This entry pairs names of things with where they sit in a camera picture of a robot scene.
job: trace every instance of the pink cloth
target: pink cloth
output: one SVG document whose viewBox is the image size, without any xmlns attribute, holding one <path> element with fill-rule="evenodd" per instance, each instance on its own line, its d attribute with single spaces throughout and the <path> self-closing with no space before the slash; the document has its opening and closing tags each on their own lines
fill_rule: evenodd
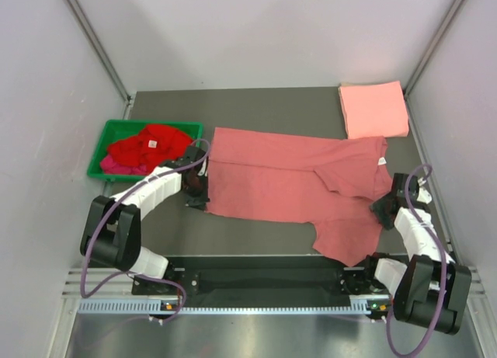
<svg viewBox="0 0 497 358">
<path fill-rule="evenodd" d="M 407 136 L 408 114 L 399 81 L 341 86 L 339 92 L 349 139 Z"/>
<path fill-rule="evenodd" d="M 116 162 L 111 155 L 107 155 L 100 162 L 100 168 L 106 174 L 124 174 L 127 176 L 146 176 L 147 166 L 145 164 L 139 166 L 125 166 Z"/>
<path fill-rule="evenodd" d="M 209 158 L 212 214 L 248 220 L 311 222 L 314 248 L 347 266 L 377 247 L 381 226 L 371 202 L 391 188 L 378 165 L 383 137 L 336 140 L 217 128 Z"/>
</svg>

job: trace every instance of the floor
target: floor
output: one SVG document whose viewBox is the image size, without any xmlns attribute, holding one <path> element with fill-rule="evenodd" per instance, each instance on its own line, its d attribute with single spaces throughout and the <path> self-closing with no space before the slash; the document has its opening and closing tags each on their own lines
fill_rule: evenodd
<svg viewBox="0 0 497 358">
<path fill-rule="evenodd" d="M 235 89 L 139 92 L 132 120 L 200 121 L 210 140 L 215 127 L 312 137 L 346 138 L 337 88 Z M 411 135 L 388 139 L 388 171 L 410 172 L 421 163 Z M 116 183 L 113 192 L 129 184 Z M 142 243 L 162 255 L 287 255 L 315 253 L 314 226 L 244 221 L 186 209 L 176 195 L 142 223 Z M 434 224 L 441 232 L 433 212 Z M 384 231 L 379 252 L 405 252 L 400 235 Z"/>
<path fill-rule="evenodd" d="M 283 134 L 344 138 L 336 88 L 243 89 L 192 92 L 139 92 L 132 119 L 200 121 L 204 137 L 214 128 L 234 127 Z M 410 172 L 419 163 L 414 139 L 389 139 L 388 170 Z M 115 184 L 113 192 L 127 188 Z M 434 214 L 434 224 L 440 225 Z M 174 196 L 142 223 L 142 243 L 163 255 L 253 255 L 313 253 L 310 224 L 277 224 L 216 217 L 186 209 Z M 405 252 L 400 235 L 386 231 L 378 251 Z M 303 316 L 184 316 L 160 328 L 119 315 L 79 315 L 67 358 L 135 356 L 301 358 L 393 356 L 384 325 Z M 91 350 L 110 329 L 117 330 Z M 402 352 L 413 349 L 424 329 L 395 322 L 394 340 Z M 76 335 L 81 341 L 76 342 Z M 466 316 L 456 337 L 436 333 L 420 357 L 481 357 L 474 327 Z"/>
</svg>

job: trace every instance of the cable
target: cable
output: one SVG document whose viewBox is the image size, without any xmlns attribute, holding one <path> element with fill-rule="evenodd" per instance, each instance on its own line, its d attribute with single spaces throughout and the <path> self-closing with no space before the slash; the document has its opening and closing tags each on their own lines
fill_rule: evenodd
<svg viewBox="0 0 497 358">
<path fill-rule="evenodd" d="M 441 262 L 441 274 L 440 274 L 440 290 L 438 293 L 438 298 L 436 299 L 436 307 L 435 307 L 435 312 L 433 313 L 433 317 L 431 322 L 429 323 L 429 326 L 425 332 L 425 335 L 422 337 L 421 342 L 418 344 L 417 347 L 414 348 L 413 351 L 410 353 L 402 354 L 399 351 L 396 350 L 394 346 L 393 339 L 391 337 L 391 319 L 393 318 L 393 308 L 390 308 L 388 311 L 387 315 L 387 341 L 388 345 L 390 346 L 391 351 L 398 357 L 401 358 L 412 358 L 415 356 L 418 356 L 421 351 L 426 347 L 428 344 L 429 339 L 432 337 L 433 332 L 435 331 L 436 323 L 438 322 L 438 319 L 440 317 L 440 313 L 442 312 L 442 306 L 443 306 L 443 299 L 445 296 L 445 291 L 446 291 L 446 283 L 447 283 L 447 258 L 445 256 L 445 249 L 443 248 L 442 242 L 438 239 L 436 236 L 435 232 L 431 229 L 429 225 L 426 225 L 425 222 L 422 220 L 422 218 L 419 216 L 419 214 L 416 212 L 415 208 L 412 206 L 412 201 L 409 197 L 408 194 L 408 187 L 409 183 L 411 182 L 411 179 L 415 176 L 415 174 L 423 168 L 427 168 L 428 172 L 426 173 L 426 177 L 424 180 L 426 180 L 432 173 L 433 167 L 430 164 L 421 164 L 418 167 L 416 167 L 411 174 L 407 177 L 405 181 L 405 186 L 404 186 L 404 191 L 405 191 L 405 199 L 407 201 L 407 205 L 409 209 L 412 212 L 412 215 L 418 220 L 418 222 L 425 228 L 426 231 L 428 231 L 429 236 L 433 239 L 433 241 L 436 244 L 436 247 L 438 248 L 440 252 L 440 262 Z"/>
<path fill-rule="evenodd" d="M 103 229 L 103 226 L 109 220 L 110 215 L 116 210 L 116 208 L 123 201 L 125 201 L 125 199 L 127 199 L 129 196 L 131 196 L 131 194 L 133 194 L 136 191 L 138 191 L 141 187 L 147 185 L 151 180 L 158 179 L 158 178 L 161 178 L 161 177 L 164 177 L 164 176 L 168 176 L 169 174 L 172 174 L 172 173 L 183 172 L 183 171 L 185 171 L 187 169 L 194 168 L 195 166 L 203 163 L 207 159 L 207 157 L 209 156 L 209 154 L 210 154 L 210 143 L 208 141 L 206 141 L 205 139 L 199 138 L 199 139 L 196 139 L 192 144 L 195 144 L 198 141 L 202 141 L 202 142 L 204 142 L 207 145 L 206 153 L 205 153 L 205 155 L 202 158 L 200 158 L 199 160 L 196 160 L 195 162 L 193 162 L 191 164 L 188 164 L 186 166 L 182 166 L 182 167 L 179 167 L 179 168 L 176 168 L 176 169 L 168 170 L 167 172 L 163 172 L 163 173 L 157 174 L 155 176 L 152 176 L 148 180 L 144 180 L 144 181 L 141 181 L 141 182 L 137 183 L 136 185 L 134 185 L 133 187 L 131 187 L 124 195 L 122 195 L 121 198 L 119 198 L 118 200 L 116 200 L 116 202 L 110 207 L 110 209 L 103 215 L 103 217 L 100 220 L 99 224 L 97 224 L 96 229 L 93 232 L 92 237 L 90 238 L 90 241 L 88 243 L 88 248 L 86 249 L 85 258 L 83 260 L 82 274 L 81 274 L 81 280 L 80 280 L 80 284 L 79 284 L 79 291 L 80 291 L 80 294 L 81 294 L 82 298 L 89 298 L 89 297 L 93 296 L 96 292 L 99 291 L 99 289 L 105 283 L 107 283 L 109 280 L 111 280 L 112 278 L 114 278 L 116 276 L 125 275 L 125 274 L 127 274 L 127 275 L 131 274 L 131 275 L 138 276 L 138 277 L 140 277 L 142 279 L 145 279 L 145 280 L 150 280 L 150 281 L 157 282 L 157 283 L 168 284 L 168 285 L 172 285 L 172 286 L 178 288 L 181 291 L 181 293 L 182 293 L 181 301 L 180 301 L 178 307 L 176 308 L 175 312 L 172 313 L 170 316 L 168 316 L 168 318 L 164 320 L 164 323 L 170 322 L 172 319 L 174 319 L 174 318 L 176 318 L 178 316 L 179 312 L 181 311 L 181 309 L 183 308 L 183 306 L 185 305 L 185 302 L 186 302 L 186 291 L 185 291 L 185 289 L 180 284 L 178 284 L 176 282 L 173 282 L 171 280 L 165 280 L 165 279 L 151 278 L 149 276 L 145 276 L 145 275 L 141 275 L 141 274 L 136 274 L 136 273 L 133 273 L 133 272 L 117 271 L 117 272 L 109 275 L 108 277 L 106 277 L 99 284 L 97 284 L 95 288 L 93 288 L 91 291 L 89 291 L 88 293 L 86 293 L 86 289 L 85 289 L 85 286 L 86 286 L 86 277 L 88 276 L 88 267 L 89 267 L 89 262 L 90 262 L 90 258 L 91 258 L 91 255 L 92 255 L 93 246 L 95 245 L 95 242 L 96 242 L 97 238 L 99 237 L 100 232 Z M 144 316 L 140 315 L 140 316 L 134 316 L 134 317 L 126 319 L 125 321 L 123 321 L 123 322 L 119 323 L 118 325 L 112 327 L 101 338 L 99 338 L 96 342 L 94 342 L 90 346 L 83 346 L 81 344 L 81 336 L 80 335 L 78 336 L 78 342 L 83 347 L 83 349 L 92 349 L 93 347 L 99 345 L 108 335 L 110 335 L 112 332 L 114 332 L 116 329 L 120 328 L 121 326 L 127 324 L 128 322 L 136 321 L 136 320 L 139 320 L 139 319 L 145 319 L 145 318 L 148 318 L 148 317 L 144 317 Z"/>
</svg>

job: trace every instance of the white panel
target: white panel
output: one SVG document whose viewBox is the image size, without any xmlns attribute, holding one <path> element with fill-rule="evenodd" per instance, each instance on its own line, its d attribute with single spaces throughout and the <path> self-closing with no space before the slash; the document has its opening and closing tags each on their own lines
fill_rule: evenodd
<svg viewBox="0 0 497 358">
<path fill-rule="evenodd" d="M 468 0 L 411 96 L 464 261 L 497 311 L 497 0 Z"/>
<path fill-rule="evenodd" d="M 85 215 L 85 169 L 117 95 L 63 0 L 1 0 L 0 346 L 47 348 Z"/>
<path fill-rule="evenodd" d="M 80 0 L 130 90 L 406 83 L 452 0 Z"/>
</svg>

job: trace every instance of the purple cable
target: purple cable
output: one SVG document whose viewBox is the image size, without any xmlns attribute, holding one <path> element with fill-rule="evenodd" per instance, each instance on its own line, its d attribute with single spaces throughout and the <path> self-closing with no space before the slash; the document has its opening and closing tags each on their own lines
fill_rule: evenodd
<svg viewBox="0 0 497 358">
<path fill-rule="evenodd" d="M 411 174 L 409 174 L 407 180 L 405 181 L 405 186 L 404 186 L 404 191 L 408 191 L 408 186 L 409 183 L 411 182 L 411 179 L 415 174 L 422 168 L 427 168 L 428 173 L 426 174 L 426 177 L 424 180 L 426 180 L 432 173 L 433 167 L 430 164 L 421 164 L 418 167 L 416 167 Z M 419 214 L 415 211 L 415 208 L 412 206 L 412 201 L 409 198 L 409 194 L 406 193 L 405 199 L 407 200 L 407 205 L 409 209 L 412 212 L 412 215 L 416 217 L 419 223 L 423 223 L 422 218 L 419 216 Z M 411 351 L 410 353 L 402 354 L 399 351 L 396 350 L 394 346 L 394 342 L 391 337 L 391 319 L 394 316 L 393 313 L 393 308 L 390 308 L 387 314 L 387 340 L 388 340 L 388 345 L 390 346 L 391 351 L 398 357 L 401 358 L 412 358 L 415 356 L 418 356 L 418 354 L 421 353 L 423 349 L 425 349 L 426 345 L 428 344 L 429 339 L 432 337 L 433 331 L 435 331 L 435 326 L 436 323 L 438 322 L 438 319 L 440 317 L 440 313 L 442 312 L 442 306 L 443 306 L 443 299 L 445 296 L 445 290 L 446 290 L 446 283 L 447 283 L 447 258 L 445 256 L 445 249 L 442 246 L 442 242 L 438 239 L 436 234 L 433 232 L 431 228 L 428 226 L 425 226 L 426 231 L 428 231 L 429 236 L 432 237 L 433 241 L 436 244 L 436 247 L 438 248 L 440 252 L 440 262 L 441 262 L 441 274 L 440 274 L 440 291 L 438 293 L 438 298 L 436 299 L 436 307 L 435 307 L 435 312 L 433 313 L 433 318 L 431 322 L 429 323 L 429 326 L 425 332 L 425 335 L 422 337 L 421 342 L 418 344 L 418 346 Z"/>
<path fill-rule="evenodd" d="M 197 160 L 197 161 L 195 161 L 195 162 L 193 162 L 193 163 L 191 163 L 189 165 L 182 166 L 180 168 L 176 168 L 176 169 L 172 169 L 172 170 L 168 170 L 167 172 L 163 172 L 163 173 L 157 174 L 156 176 L 152 176 L 148 181 L 154 180 L 154 179 L 158 179 L 158 178 L 161 178 L 161 177 L 164 177 L 164 176 L 168 176 L 169 174 L 172 174 L 172 173 L 182 172 L 184 170 L 191 169 L 191 168 L 193 168 L 193 167 L 201 164 L 202 162 L 204 162 L 207 159 L 207 157 L 209 156 L 209 153 L 210 153 L 210 143 L 208 141 L 206 141 L 205 139 L 199 138 L 199 139 L 196 139 L 192 144 L 194 144 L 194 143 L 196 143 L 198 141 L 205 142 L 206 145 L 207 145 L 206 153 L 205 153 L 205 155 L 202 158 L 200 158 L 199 160 Z M 111 206 L 111 208 L 103 215 L 102 220 L 100 220 L 99 224 L 97 224 L 97 227 L 96 227 L 95 231 L 93 232 L 93 235 L 92 235 L 92 237 L 90 239 L 90 242 L 88 244 L 88 248 L 86 249 L 85 259 L 83 261 L 83 267 L 82 267 L 82 273 L 81 273 L 81 281 L 80 281 L 80 284 L 79 284 L 79 291 L 80 291 L 80 294 L 81 294 L 82 298 L 89 298 L 89 297 L 93 296 L 96 292 L 98 292 L 98 290 L 105 283 L 107 283 L 109 280 L 111 280 L 112 278 L 114 278 L 116 276 L 124 275 L 124 274 L 132 274 L 132 275 L 138 276 L 138 277 L 140 277 L 142 279 L 150 280 L 150 281 L 157 282 L 157 283 L 163 283 L 163 284 L 172 285 L 172 286 L 178 288 L 181 291 L 181 293 L 182 293 L 182 299 L 181 299 L 181 302 L 180 302 L 179 306 L 176 308 L 175 312 L 172 315 L 170 315 L 167 319 L 165 319 L 164 323 L 167 323 L 167 322 L 170 322 L 172 319 L 174 319 L 174 318 L 176 318 L 178 316 L 178 313 L 181 311 L 181 309 L 183 308 L 183 306 L 185 305 L 185 302 L 186 302 L 186 291 L 185 291 L 185 289 L 180 284 L 178 284 L 176 282 L 173 282 L 171 280 L 165 280 L 165 279 L 151 278 L 149 276 L 145 276 L 145 275 L 141 275 L 141 274 L 136 274 L 136 273 L 132 273 L 132 272 L 117 271 L 114 274 L 111 274 L 107 278 L 105 278 L 104 280 L 102 280 L 99 284 L 97 284 L 97 286 L 93 290 L 89 291 L 88 293 L 86 293 L 86 289 L 85 289 L 86 277 L 88 275 L 88 267 L 89 267 L 89 262 L 90 262 L 90 257 L 91 257 L 91 254 L 92 254 L 93 246 L 95 245 L 96 239 L 100 235 L 100 232 L 101 232 L 101 230 L 103 228 L 103 225 L 106 224 L 107 220 L 109 220 L 109 218 L 110 218 L 110 215 L 116 210 L 116 208 L 123 201 L 125 201 L 125 199 L 127 199 L 129 196 L 131 196 L 131 194 L 135 193 L 142 186 L 144 186 L 146 184 L 148 184 L 148 182 L 142 181 L 142 182 L 137 183 L 133 187 L 131 187 L 124 195 L 122 195 L 121 198 L 119 198 Z M 92 349 L 93 347 L 99 345 L 110 333 L 112 333 L 113 331 L 115 331 L 116 329 L 118 329 L 119 327 L 121 327 L 122 325 L 125 325 L 128 322 L 132 322 L 132 321 L 135 321 L 135 320 L 138 320 L 138 319 L 145 319 L 145 318 L 148 318 L 148 317 L 134 316 L 134 317 L 128 318 L 127 320 L 125 320 L 125 321 L 119 323 L 118 325 L 112 327 L 109 331 L 107 331 L 99 340 L 97 340 L 96 342 L 94 342 L 92 345 L 90 345 L 90 346 L 84 346 L 83 349 Z"/>
</svg>

